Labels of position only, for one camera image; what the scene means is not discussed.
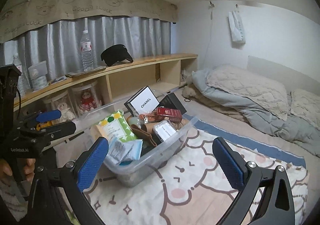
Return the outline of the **person's left hand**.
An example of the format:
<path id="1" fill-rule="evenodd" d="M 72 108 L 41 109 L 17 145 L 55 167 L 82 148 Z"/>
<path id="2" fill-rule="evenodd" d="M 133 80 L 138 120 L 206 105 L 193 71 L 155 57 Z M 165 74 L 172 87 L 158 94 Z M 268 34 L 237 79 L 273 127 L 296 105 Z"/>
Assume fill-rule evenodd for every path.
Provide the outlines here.
<path id="1" fill-rule="evenodd" d="M 14 164 L 14 168 L 12 168 L 5 159 L 1 159 L 1 182 L 9 185 L 9 178 L 14 176 L 15 171 L 18 170 L 18 172 L 22 171 L 25 179 L 31 183 L 34 178 L 36 159 L 22 159 L 22 163 L 24 164 L 23 167 L 17 167 L 16 164 Z"/>

